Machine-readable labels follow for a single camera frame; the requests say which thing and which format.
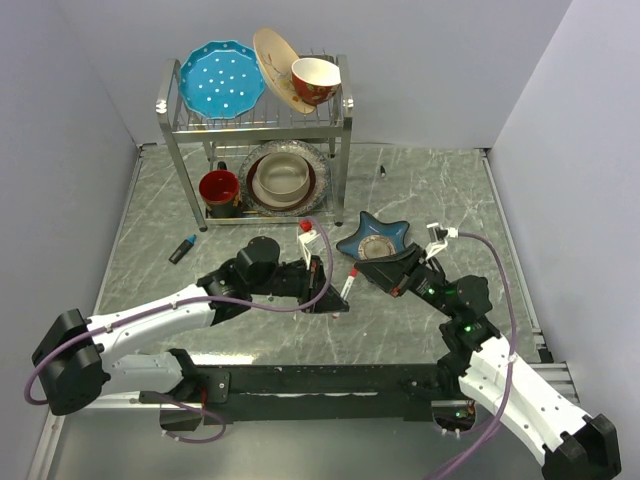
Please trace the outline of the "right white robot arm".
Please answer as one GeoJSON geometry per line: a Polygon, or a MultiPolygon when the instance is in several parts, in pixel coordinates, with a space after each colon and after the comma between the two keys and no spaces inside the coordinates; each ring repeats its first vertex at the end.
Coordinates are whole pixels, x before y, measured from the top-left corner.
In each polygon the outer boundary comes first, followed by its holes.
{"type": "Polygon", "coordinates": [[[411,292],[447,316],[439,329],[448,354],[437,375],[449,398],[466,396],[490,411],[531,452],[546,479],[613,479],[621,472],[617,430],[604,415],[591,416],[566,399],[514,350],[488,319],[492,309],[484,277],[449,281],[412,244],[387,257],[362,260],[356,269],[397,298],[411,292]]]}

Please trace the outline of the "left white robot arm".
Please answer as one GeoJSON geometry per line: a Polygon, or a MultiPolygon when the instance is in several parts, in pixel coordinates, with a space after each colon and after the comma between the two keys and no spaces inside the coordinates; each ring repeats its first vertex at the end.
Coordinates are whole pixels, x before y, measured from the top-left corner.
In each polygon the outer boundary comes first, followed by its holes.
{"type": "Polygon", "coordinates": [[[283,262],[275,240],[256,237],[218,269],[167,297],[112,314],[60,314],[32,355],[31,379],[40,383],[41,402],[56,416],[115,393],[154,391],[187,401],[199,387],[189,354],[146,355],[145,346],[265,310],[254,302],[256,295],[292,298],[292,312],[346,312],[349,304],[332,286],[332,272],[333,262],[317,255],[283,262]]]}

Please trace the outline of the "white pen with red tip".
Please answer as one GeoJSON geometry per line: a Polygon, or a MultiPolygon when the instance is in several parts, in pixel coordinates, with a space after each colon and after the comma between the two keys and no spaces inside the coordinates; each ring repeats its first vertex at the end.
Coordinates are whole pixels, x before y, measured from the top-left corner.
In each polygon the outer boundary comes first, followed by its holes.
{"type": "Polygon", "coordinates": [[[346,279],[344,286],[341,290],[341,299],[342,300],[346,300],[348,298],[348,295],[350,293],[350,290],[353,286],[353,283],[355,281],[356,275],[354,273],[351,273],[348,278],[346,279]]]}

